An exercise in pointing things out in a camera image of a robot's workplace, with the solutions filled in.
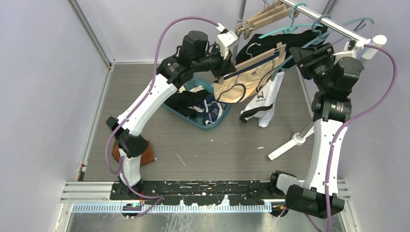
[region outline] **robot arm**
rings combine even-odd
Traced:
[[[141,181],[141,155],[148,147],[148,142],[141,136],[141,131],[154,112],[184,83],[191,80],[194,73],[212,71],[213,75],[219,78],[236,71],[231,62],[231,48],[238,44],[238,37],[221,24],[217,29],[221,33],[214,44],[210,44],[208,36],[201,31],[189,32],[184,37],[182,45],[177,47],[177,52],[161,62],[157,68],[155,81],[146,87],[124,113],[117,118],[111,116],[107,119],[106,124],[111,131],[126,120],[116,132],[115,138],[123,157],[123,173],[129,185],[135,190],[138,191],[138,183]],[[123,189],[129,191],[123,174],[120,174],[119,178]]]
[[[272,179],[275,188],[286,194],[288,209],[326,218],[325,185],[329,187],[332,215],[344,208],[344,200],[337,198],[337,166],[347,128],[333,144],[329,181],[325,177],[332,140],[342,124],[350,119],[348,96],[364,67],[356,58],[334,54],[329,43],[313,48],[290,48],[290,53],[303,78],[313,79],[319,89],[312,103],[315,144],[304,183],[283,172],[276,172]]]

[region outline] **white plastic clip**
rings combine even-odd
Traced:
[[[223,32],[226,28],[222,24],[218,23],[217,29],[218,31]]]

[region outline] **orange pad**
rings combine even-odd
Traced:
[[[114,157],[114,159],[119,162],[119,158],[120,158],[120,154],[119,154],[119,148],[117,146],[117,141],[114,141],[114,146],[113,146],[113,152],[112,155]],[[146,148],[146,150],[142,153],[141,155],[141,164],[140,166],[146,165],[147,163],[151,163],[154,162],[154,154],[152,152],[152,147],[151,147],[151,143],[148,141],[148,147]]]

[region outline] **white wall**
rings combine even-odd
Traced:
[[[392,94],[377,110],[349,126],[340,154],[339,175],[346,179],[364,232],[404,232],[410,228],[409,8],[408,0],[397,0],[394,4],[345,0],[339,1],[332,14],[337,22],[372,17],[375,25],[364,28],[360,34],[367,38],[387,36],[384,48],[398,62],[398,80]],[[329,41],[336,38],[332,35]],[[389,58],[377,53],[365,65],[353,88],[353,114],[376,103],[386,92],[391,78]]]
[[[306,0],[307,5],[321,12],[328,0]],[[135,0],[78,0],[84,9],[100,42],[110,50],[117,62],[153,61],[158,39],[164,28],[173,20],[185,16],[201,16],[235,29],[241,0],[178,0],[178,1],[135,1]],[[248,0],[245,17],[262,10],[262,0]],[[297,23],[313,22],[301,15]],[[290,19],[261,29],[269,32],[288,26]],[[173,26],[161,45],[160,60],[172,55],[182,43],[184,35],[191,30],[201,30],[213,42],[218,31],[214,26],[199,21],[185,21]]]
[[[0,224],[48,232],[107,68],[66,0],[0,0]]]

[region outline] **black garment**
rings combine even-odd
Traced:
[[[208,91],[205,89],[198,92],[183,91],[182,93],[171,95],[165,100],[165,104],[185,117],[195,118],[196,110],[189,107],[202,103],[207,96]]]
[[[323,33],[327,32],[327,27],[323,26],[319,28],[319,30]],[[272,48],[276,48],[276,44],[279,42],[282,42],[282,44],[286,44],[286,58],[288,58],[291,54],[289,53],[289,48],[291,47],[302,47],[303,45],[309,43],[310,41],[314,40],[316,37],[319,36],[319,33],[312,32],[312,30],[307,30],[304,31],[300,34],[278,34],[278,35],[270,35],[266,36],[263,39],[258,39],[259,36],[262,34],[255,34],[249,40],[249,42],[239,51],[238,55],[236,56],[236,64],[240,64],[248,59],[250,59],[250,55],[252,54],[253,57],[260,55]],[[253,43],[258,43],[260,46],[257,44],[252,45],[248,49],[248,53],[246,53],[246,49]],[[293,59],[289,60],[283,67],[285,69],[288,69],[295,65],[295,62]]]

